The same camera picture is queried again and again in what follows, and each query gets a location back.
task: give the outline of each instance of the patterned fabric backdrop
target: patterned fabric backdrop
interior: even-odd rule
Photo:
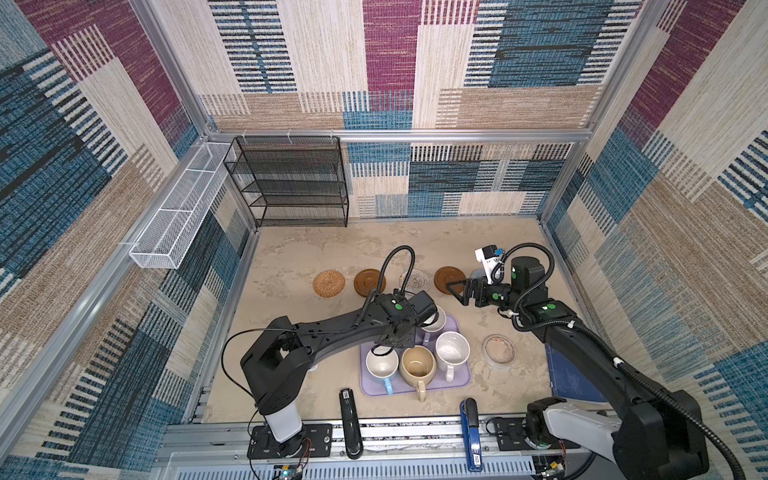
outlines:
[[[343,144],[349,216],[536,214],[571,144]]]
[[[548,222],[603,337],[692,394],[755,479],[768,478],[767,46],[764,0],[673,0]],[[710,462],[730,478],[713,449]]]
[[[0,0],[0,51],[1,402],[196,132],[126,0]],[[235,199],[179,270],[130,272],[0,478],[149,469],[240,262]]]
[[[127,0],[0,0],[0,402],[196,137]]]
[[[225,186],[178,270],[133,266],[0,478],[147,478],[166,426],[182,421],[248,235]]]
[[[155,2],[222,130],[582,127],[640,4]]]

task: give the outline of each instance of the mug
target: mug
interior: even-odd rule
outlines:
[[[438,368],[445,372],[445,381],[453,382],[453,372],[469,360],[469,342],[459,332],[445,332],[437,337],[435,356]]]
[[[437,362],[425,346],[417,345],[406,349],[400,361],[400,376],[416,389],[420,402],[427,400],[427,385],[435,378]]]
[[[388,346],[377,346],[374,350],[376,353],[384,353],[391,349]],[[400,360],[395,350],[391,350],[384,356],[373,355],[373,352],[368,352],[366,356],[368,372],[375,378],[383,380],[387,395],[392,395],[392,382],[389,379],[395,375],[399,364]]]
[[[422,327],[422,330],[424,331],[424,340],[422,340],[422,345],[426,345],[431,334],[437,333],[445,327],[445,310],[443,310],[440,305],[437,306],[437,313],[435,315],[438,316],[437,321],[435,321],[432,325]],[[433,321],[435,319],[435,315],[429,317],[427,323]]]

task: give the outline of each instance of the white wire basket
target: white wire basket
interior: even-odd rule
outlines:
[[[224,158],[234,156],[229,144],[206,143],[131,248],[141,268],[177,269],[227,178]]]

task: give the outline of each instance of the wire mesh shelf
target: wire mesh shelf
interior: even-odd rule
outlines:
[[[258,227],[346,227],[349,194],[337,137],[236,137],[223,164]]]
[[[165,201],[131,248],[141,268],[177,269],[227,178],[229,144],[206,143],[197,151]]]

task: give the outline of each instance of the purple tray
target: purple tray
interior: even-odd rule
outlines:
[[[446,313],[445,315],[445,327],[443,327],[440,333],[443,332],[458,332],[458,322],[450,313]],[[432,335],[432,338],[426,345],[424,345],[433,355],[435,354],[435,342],[437,341],[438,336],[439,335]],[[417,330],[416,345],[421,345],[423,338],[424,332],[422,332],[421,329]],[[371,375],[366,368],[366,356],[372,347],[373,342],[363,343],[360,346],[360,389],[367,396],[386,396],[384,382]],[[405,349],[395,349],[395,351],[397,352],[397,356],[402,358],[402,353]],[[427,385],[427,390],[457,389],[458,387],[468,384],[470,380],[472,380],[472,372],[469,369],[469,362],[467,362],[454,370],[453,382],[450,383],[445,381],[445,373],[442,370],[438,370],[435,379]],[[400,372],[391,376],[389,381],[392,383],[392,391],[395,395],[399,393],[413,394],[415,392],[415,389],[402,379]]]

